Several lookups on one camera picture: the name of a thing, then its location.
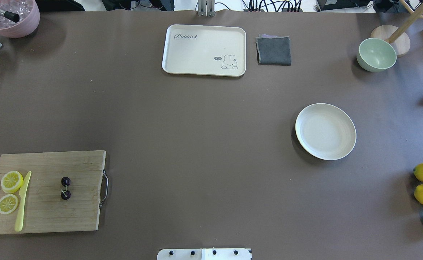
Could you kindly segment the black muddler in bowl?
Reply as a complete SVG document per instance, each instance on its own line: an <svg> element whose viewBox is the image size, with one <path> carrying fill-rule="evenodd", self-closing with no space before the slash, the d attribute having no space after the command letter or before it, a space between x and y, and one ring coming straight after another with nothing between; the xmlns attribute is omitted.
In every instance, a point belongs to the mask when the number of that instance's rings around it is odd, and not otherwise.
<svg viewBox="0 0 423 260"><path fill-rule="evenodd" d="M20 21L20 16L17 13L12 13L7 10L0 9L0 16L5 17L8 20L11 20L15 23Z"/></svg>

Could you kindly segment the cream round plate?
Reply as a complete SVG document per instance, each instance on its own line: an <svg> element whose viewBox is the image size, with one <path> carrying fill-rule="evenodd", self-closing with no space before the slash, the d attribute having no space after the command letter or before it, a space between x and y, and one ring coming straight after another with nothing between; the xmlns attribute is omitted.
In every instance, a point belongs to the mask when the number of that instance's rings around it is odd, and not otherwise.
<svg viewBox="0 0 423 260"><path fill-rule="evenodd" d="M326 103L302 109L295 121L295 132L309 154L326 161L349 155L357 139L355 125L347 113Z"/></svg>

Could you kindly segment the lemon slice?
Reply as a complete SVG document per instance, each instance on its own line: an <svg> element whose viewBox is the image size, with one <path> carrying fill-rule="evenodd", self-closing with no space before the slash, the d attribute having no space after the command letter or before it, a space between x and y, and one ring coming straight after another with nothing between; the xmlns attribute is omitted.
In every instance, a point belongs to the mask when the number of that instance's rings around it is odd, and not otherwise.
<svg viewBox="0 0 423 260"><path fill-rule="evenodd" d="M2 177L0 184L3 192L13 194L20 189L23 182L24 178L19 171L9 171Z"/></svg>
<svg viewBox="0 0 423 260"><path fill-rule="evenodd" d="M15 194L6 194L0 198L0 214L11 214L17 209L19 204L20 200Z"/></svg>

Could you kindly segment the yellow plastic knife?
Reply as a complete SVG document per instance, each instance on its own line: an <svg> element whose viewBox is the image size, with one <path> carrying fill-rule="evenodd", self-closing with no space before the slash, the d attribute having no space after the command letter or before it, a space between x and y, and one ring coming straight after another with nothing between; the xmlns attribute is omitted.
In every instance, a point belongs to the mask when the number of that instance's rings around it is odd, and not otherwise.
<svg viewBox="0 0 423 260"><path fill-rule="evenodd" d="M16 221L14 225L15 232L20 232L23 229L27 189L28 189L28 185L29 185L32 174L33 174L32 171L28 171L28 173L26 174L23 180L23 184L19 189L20 201L19 201L17 217L16 217Z"/></svg>

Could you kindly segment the dark red cherry pair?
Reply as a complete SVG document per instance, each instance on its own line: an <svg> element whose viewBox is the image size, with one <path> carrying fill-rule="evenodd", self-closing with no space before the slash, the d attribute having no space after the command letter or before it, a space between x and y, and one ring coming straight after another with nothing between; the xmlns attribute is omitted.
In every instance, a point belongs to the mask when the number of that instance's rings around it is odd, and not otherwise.
<svg viewBox="0 0 423 260"><path fill-rule="evenodd" d="M71 192L68 189L70 184L71 184L70 178L68 178L68 177L61 178L61 185L63 187L63 189L61 189L61 193L60 193L61 199L68 200L71 197Z"/></svg>

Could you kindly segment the grey folded cloth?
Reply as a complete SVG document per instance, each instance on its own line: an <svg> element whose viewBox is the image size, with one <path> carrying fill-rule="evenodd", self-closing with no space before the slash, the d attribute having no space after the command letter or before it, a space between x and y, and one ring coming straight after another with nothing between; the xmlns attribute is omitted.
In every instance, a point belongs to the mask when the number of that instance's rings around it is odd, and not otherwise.
<svg viewBox="0 0 423 260"><path fill-rule="evenodd" d="M288 36L261 34L256 37L256 48L261 65L291 65L291 40Z"/></svg>

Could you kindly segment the cream rabbit tray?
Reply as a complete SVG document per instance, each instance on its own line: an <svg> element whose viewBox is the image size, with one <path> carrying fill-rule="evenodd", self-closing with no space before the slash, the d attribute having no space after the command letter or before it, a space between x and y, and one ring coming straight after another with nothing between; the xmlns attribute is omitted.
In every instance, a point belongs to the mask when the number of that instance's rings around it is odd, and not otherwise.
<svg viewBox="0 0 423 260"><path fill-rule="evenodd" d="M162 68L170 74L242 76L246 71L246 32L239 27L170 25Z"/></svg>

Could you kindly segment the light green bowl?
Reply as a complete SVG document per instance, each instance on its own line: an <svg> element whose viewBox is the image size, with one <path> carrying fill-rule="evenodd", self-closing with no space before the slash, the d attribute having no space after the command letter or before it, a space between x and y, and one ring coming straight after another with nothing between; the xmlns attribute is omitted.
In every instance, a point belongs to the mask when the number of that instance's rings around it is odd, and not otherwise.
<svg viewBox="0 0 423 260"><path fill-rule="evenodd" d="M368 38L360 43L356 60L368 72L382 72L395 65L397 55L386 41Z"/></svg>

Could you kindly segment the wooden mug tree stand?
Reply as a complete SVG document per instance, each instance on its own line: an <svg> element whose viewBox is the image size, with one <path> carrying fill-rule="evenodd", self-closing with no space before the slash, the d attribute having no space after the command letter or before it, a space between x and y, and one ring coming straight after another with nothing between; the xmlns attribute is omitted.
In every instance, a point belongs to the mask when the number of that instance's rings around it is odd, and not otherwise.
<svg viewBox="0 0 423 260"><path fill-rule="evenodd" d="M421 3L416 10L413 10L404 0L400 3L405 7L410 16L400 26L381 25L371 32L372 38L378 38L389 43L397 57L402 57L410 50L410 38L405 31L418 19L423 19L423 3Z"/></svg>

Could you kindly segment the pink bowl with ice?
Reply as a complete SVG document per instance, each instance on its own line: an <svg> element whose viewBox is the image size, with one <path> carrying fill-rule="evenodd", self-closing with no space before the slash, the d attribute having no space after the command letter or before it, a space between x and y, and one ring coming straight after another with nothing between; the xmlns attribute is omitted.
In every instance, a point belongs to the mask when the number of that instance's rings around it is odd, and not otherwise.
<svg viewBox="0 0 423 260"><path fill-rule="evenodd" d="M0 15L0 35L8 38L28 36L40 22L40 11L35 0L0 0L0 9L18 15L14 22Z"/></svg>

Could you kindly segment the wooden cutting board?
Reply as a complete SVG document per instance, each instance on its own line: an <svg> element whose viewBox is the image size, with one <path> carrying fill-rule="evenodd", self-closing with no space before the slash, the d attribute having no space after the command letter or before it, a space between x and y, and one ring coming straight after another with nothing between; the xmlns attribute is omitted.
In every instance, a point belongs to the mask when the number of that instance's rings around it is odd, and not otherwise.
<svg viewBox="0 0 423 260"><path fill-rule="evenodd" d="M104 150L3 154L0 181L11 170L32 171L21 233L96 231L105 161ZM71 179L68 200L60 196L63 177ZM17 211L0 214L0 235L16 233L16 217Z"/></svg>

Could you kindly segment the upper lemon slice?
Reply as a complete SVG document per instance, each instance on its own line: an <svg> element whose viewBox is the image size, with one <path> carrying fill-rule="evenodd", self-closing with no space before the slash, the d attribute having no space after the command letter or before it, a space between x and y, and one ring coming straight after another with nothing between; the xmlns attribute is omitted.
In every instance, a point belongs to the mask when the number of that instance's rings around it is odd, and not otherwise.
<svg viewBox="0 0 423 260"><path fill-rule="evenodd" d="M3 192L13 194L20 189L23 182L24 178L19 171L9 171L2 177L0 184Z"/></svg>

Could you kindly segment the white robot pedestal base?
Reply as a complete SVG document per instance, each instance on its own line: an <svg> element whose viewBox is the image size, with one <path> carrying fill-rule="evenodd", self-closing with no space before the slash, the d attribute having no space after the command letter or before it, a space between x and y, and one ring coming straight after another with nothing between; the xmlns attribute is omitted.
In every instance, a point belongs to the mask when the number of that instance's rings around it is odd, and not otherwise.
<svg viewBox="0 0 423 260"><path fill-rule="evenodd" d="M252 251L247 248L177 248L163 249L157 260L251 260Z"/></svg>

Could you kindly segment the lower lemon slice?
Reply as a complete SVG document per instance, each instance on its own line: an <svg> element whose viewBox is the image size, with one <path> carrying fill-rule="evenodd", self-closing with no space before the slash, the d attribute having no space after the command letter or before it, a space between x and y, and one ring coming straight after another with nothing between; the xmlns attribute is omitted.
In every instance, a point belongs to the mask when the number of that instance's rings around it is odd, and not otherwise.
<svg viewBox="0 0 423 260"><path fill-rule="evenodd" d="M20 200L15 194L6 194L0 198L0 214L11 214L17 209L19 204Z"/></svg>

